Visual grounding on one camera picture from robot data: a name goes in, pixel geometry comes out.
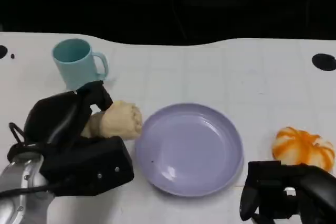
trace plate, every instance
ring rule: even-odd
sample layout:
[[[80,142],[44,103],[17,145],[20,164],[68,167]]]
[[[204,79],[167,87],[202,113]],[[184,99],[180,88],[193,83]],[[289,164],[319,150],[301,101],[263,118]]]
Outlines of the plate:
[[[135,143],[140,170],[168,193],[196,197],[230,185],[243,166],[233,123],[199,104],[175,104],[151,115]]]

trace white tabletop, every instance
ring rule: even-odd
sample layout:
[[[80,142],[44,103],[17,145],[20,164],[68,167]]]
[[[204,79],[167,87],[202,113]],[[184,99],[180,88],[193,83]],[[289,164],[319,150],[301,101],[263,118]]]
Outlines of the white tabletop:
[[[107,56],[111,74],[105,88],[114,100],[135,102],[145,119],[178,102],[197,102],[226,114],[242,136],[245,166],[226,191],[174,197],[145,180],[134,158],[134,141],[126,141],[134,180],[97,197],[56,198],[48,224],[241,223],[247,162],[272,160],[270,146],[280,128],[318,133],[336,146],[336,71],[324,72],[311,63],[316,53],[336,55],[335,41],[233,39],[174,47],[123,45],[84,35],[0,33],[0,45],[15,54],[15,59],[0,60],[0,169],[14,143],[8,122],[23,127],[39,99],[65,91],[51,50],[68,38],[83,38]],[[289,222],[300,223],[296,217]]]

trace pumpkin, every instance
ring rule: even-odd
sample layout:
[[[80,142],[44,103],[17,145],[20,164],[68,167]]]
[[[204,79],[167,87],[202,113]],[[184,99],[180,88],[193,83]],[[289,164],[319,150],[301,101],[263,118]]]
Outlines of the pumpkin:
[[[292,127],[281,129],[272,145],[273,157],[282,164],[307,164],[330,171],[334,165],[335,153],[330,142],[319,135]]]

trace mug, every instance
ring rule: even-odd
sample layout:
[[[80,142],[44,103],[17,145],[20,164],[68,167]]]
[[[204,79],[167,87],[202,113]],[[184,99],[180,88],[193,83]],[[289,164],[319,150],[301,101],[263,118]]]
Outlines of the mug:
[[[52,56],[68,90],[104,80],[109,73],[106,57],[100,52],[92,52],[90,44],[83,39],[67,39],[58,43],[53,48]],[[94,56],[101,59],[104,73],[97,72]]]

